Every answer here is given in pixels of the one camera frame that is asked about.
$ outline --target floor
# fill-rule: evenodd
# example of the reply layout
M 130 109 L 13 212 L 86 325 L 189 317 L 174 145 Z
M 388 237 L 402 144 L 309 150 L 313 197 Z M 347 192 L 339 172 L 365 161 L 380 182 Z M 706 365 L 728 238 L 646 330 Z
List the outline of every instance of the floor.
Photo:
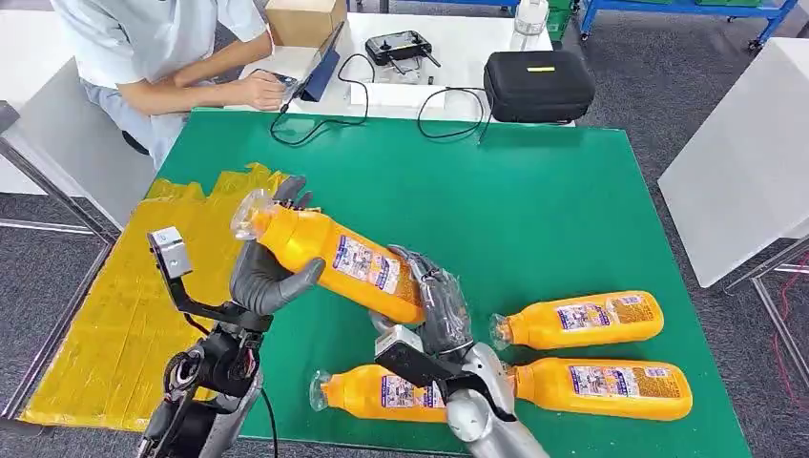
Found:
M 0 0 L 0 8 L 4 3 L 31 5 L 21 0 Z M 366 0 L 363 10 L 377 11 L 376 0 Z M 395 0 L 391 11 L 502 14 L 496 7 Z M 794 10 L 777 35 L 795 36 L 806 20 L 802 11 Z M 773 326 L 752 288 L 745 287 L 736 296 L 728 297 L 718 288 L 704 290 L 697 285 L 656 185 L 660 174 L 750 63 L 752 57 L 743 48 L 763 24 L 758 19 L 728 24 L 722 17 L 604 11 L 599 13 L 592 37 L 584 46 L 571 24 L 563 47 L 585 57 L 597 83 L 596 100 L 580 123 L 620 128 L 629 135 L 752 452 L 756 457 L 799 458 L 806 456 L 809 449 L 809 412 L 799 406 L 800 399 L 809 397 L 809 392 L 802 389 L 786 362 L 793 394 L 798 398 L 790 399 L 773 353 Z M 226 33 L 221 41 L 227 41 Z M 53 222 L 70 220 L 44 198 L 0 195 L 0 218 L 27 217 Z M 771 255 L 784 243 L 774 244 L 746 267 Z M 60 306 L 70 297 L 99 249 L 96 242 L 84 236 L 0 228 L 0 310 L 5 314 L 0 321 L 0 347 L 7 349 L 3 358 L 5 376 L 0 378 L 0 404 L 11 395 Z M 781 274 L 769 280 L 774 297 L 778 297 L 786 280 L 787 276 Z M 809 284 L 798 279 L 786 297 L 794 310 L 791 328 L 804 350 L 809 351 L 809 329 L 796 325 L 809 320 Z M 39 438 L 21 438 L 0 431 L 0 457 L 127 456 L 133 454 L 136 441 L 133 434 L 81 428 L 56 428 Z M 268 457 L 271 453 L 268 443 L 239 441 L 227 456 Z M 282 443 L 280 456 L 408 455 Z

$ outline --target yellow tape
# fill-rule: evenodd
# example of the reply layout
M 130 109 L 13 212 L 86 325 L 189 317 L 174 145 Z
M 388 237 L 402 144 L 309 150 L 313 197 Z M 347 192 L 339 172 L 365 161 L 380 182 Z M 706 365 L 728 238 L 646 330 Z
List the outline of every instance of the yellow tape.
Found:
M 194 267 L 183 278 L 189 294 L 211 304 L 230 299 L 228 281 L 240 247 L 230 231 L 231 216 L 251 190 L 275 192 L 283 180 L 261 165 L 249 167 L 248 174 L 223 172 L 208 198 L 197 183 L 155 181 L 95 279 L 23 420 L 132 431 L 146 427 L 162 395 L 166 363 L 200 337 L 174 308 L 146 233 L 174 225 Z

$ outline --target green table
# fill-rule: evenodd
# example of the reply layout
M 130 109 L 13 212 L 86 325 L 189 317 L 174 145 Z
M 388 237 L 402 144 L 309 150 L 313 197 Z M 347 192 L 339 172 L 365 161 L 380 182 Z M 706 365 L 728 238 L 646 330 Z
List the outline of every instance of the green table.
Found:
M 690 415 L 660 423 L 550 412 L 518 400 L 518 416 L 554 457 L 749 456 L 622 131 L 492 124 L 478 146 L 476 137 L 428 140 L 412 120 L 369 119 L 363 127 L 330 129 L 290 148 L 269 137 L 273 116 L 194 111 L 159 176 L 198 181 L 209 192 L 219 172 L 253 161 L 305 175 L 313 203 L 335 220 L 376 242 L 428 253 L 457 274 L 475 337 L 484 342 L 492 312 L 590 293 L 650 291 L 666 319 L 650 341 L 551 352 L 512 348 L 501 357 L 509 363 L 549 355 L 673 363 L 694 392 Z M 293 115 L 285 128 L 303 131 L 314 119 Z M 312 411 L 307 387 L 315 370 L 340 373 L 371 363 L 375 337 L 364 308 L 322 288 L 277 314 L 261 356 L 279 437 L 463 452 L 445 425 Z M 260 403 L 242 434 L 270 436 Z

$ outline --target green bin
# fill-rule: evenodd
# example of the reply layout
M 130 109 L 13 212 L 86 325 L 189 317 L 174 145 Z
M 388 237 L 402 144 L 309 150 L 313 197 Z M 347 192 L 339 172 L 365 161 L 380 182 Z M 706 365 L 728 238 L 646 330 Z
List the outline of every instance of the green bin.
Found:
M 572 8 L 572 0 L 548 0 L 548 5 L 551 10 L 570 10 Z
M 545 27 L 548 29 L 548 35 L 550 35 L 550 41 L 562 41 L 569 21 L 570 8 L 550 8 L 548 21 L 545 23 Z
M 726 5 L 729 7 L 760 7 L 761 0 L 729 0 Z

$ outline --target plastic bottle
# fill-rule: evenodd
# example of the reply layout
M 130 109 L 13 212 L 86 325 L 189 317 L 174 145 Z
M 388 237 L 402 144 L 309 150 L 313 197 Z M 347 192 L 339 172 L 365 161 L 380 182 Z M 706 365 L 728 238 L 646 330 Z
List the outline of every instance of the plastic bottle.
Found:
M 508 378 L 517 398 L 548 410 L 671 421 L 686 416 L 693 403 L 685 375 L 666 363 L 545 358 L 509 367 Z M 446 420 L 435 385 L 417 388 L 376 364 L 338 375 L 316 372 L 309 403 L 365 419 Z
M 550 11 L 548 0 L 521 0 L 514 14 L 512 51 L 530 51 L 535 48 L 536 37 L 545 29 Z
M 510 369 L 515 395 L 548 410 L 671 421 L 694 402 L 674 365 L 544 358 Z
M 644 291 L 537 302 L 509 317 L 492 315 L 494 346 L 536 349 L 644 341 L 663 328 L 663 312 Z
M 283 207 L 258 189 L 244 199 L 231 226 L 237 238 L 256 239 L 292 272 L 323 258 L 318 284 L 337 294 L 399 323 L 424 320 L 406 262 L 327 215 Z
M 365 419 L 446 422 L 438 387 L 418 388 L 376 364 L 338 375 L 317 371 L 309 386 L 309 404 L 316 411 L 336 407 Z

